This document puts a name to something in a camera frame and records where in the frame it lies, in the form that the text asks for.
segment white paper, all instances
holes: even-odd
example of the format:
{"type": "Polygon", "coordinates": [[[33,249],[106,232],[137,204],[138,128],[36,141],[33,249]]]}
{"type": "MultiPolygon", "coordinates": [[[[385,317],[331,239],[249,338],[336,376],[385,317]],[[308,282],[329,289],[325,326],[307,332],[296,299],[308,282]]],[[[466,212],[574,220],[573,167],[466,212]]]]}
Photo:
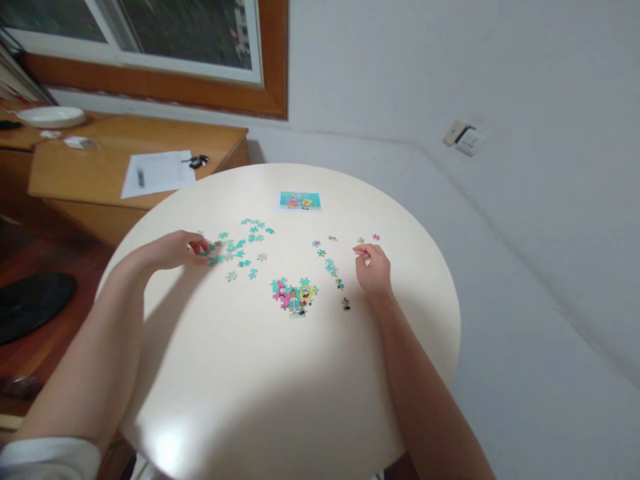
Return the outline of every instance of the white paper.
{"type": "Polygon", "coordinates": [[[190,150],[132,155],[120,198],[179,190],[195,183],[190,150]]]}

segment white wall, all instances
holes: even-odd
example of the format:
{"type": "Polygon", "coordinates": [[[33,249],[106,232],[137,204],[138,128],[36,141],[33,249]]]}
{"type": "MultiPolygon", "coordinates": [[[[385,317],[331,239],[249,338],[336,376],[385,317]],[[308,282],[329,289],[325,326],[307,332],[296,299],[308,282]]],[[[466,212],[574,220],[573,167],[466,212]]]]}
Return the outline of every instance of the white wall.
{"type": "Polygon", "coordinates": [[[453,392],[500,477],[640,477],[640,4],[291,0],[290,120],[54,91],[250,128],[254,161],[408,208],[463,312],[453,392]],[[456,118],[489,137],[469,159],[456,118]]]}

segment person's right hand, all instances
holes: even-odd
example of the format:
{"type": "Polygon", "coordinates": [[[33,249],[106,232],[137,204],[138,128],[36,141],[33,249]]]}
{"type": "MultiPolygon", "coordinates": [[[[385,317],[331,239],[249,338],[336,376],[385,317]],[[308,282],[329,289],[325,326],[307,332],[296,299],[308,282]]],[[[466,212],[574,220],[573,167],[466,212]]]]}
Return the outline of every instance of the person's right hand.
{"type": "Polygon", "coordinates": [[[208,265],[200,252],[209,252],[209,244],[199,233],[178,230],[168,233],[132,251],[130,257],[138,266],[152,270],[169,270],[180,265],[208,265]]]}
{"type": "Polygon", "coordinates": [[[368,297],[392,295],[391,262],[379,245],[365,243],[353,248],[358,256],[355,259],[355,272],[360,287],[368,297]]]}

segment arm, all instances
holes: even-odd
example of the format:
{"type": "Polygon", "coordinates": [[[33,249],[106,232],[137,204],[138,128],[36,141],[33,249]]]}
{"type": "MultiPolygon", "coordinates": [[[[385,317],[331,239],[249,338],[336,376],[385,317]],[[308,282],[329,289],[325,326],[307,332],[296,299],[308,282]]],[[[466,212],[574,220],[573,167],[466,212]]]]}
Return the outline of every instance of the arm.
{"type": "Polygon", "coordinates": [[[135,383],[147,282],[159,269],[208,264],[198,256],[201,248],[209,251],[201,235],[177,231],[134,250],[114,267],[13,440],[76,437],[106,452],[135,383]]]}
{"type": "Polygon", "coordinates": [[[418,475],[494,479],[482,447],[393,295],[391,264],[382,248],[354,250],[358,282],[377,314],[396,418],[418,475]]]}

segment glass pane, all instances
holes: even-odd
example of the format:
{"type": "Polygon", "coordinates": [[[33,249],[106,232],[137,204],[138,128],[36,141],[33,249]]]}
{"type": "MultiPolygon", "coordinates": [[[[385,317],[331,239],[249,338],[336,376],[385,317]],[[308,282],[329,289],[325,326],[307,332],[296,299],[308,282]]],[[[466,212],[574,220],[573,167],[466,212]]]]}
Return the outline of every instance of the glass pane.
{"type": "Polygon", "coordinates": [[[84,0],[0,0],[6,27],[106,42],[84,0]]]}
{"type": "Polygon", "coordinates": [[[244,3],[120,0],[142,52],[251,70],[244,3]]]}

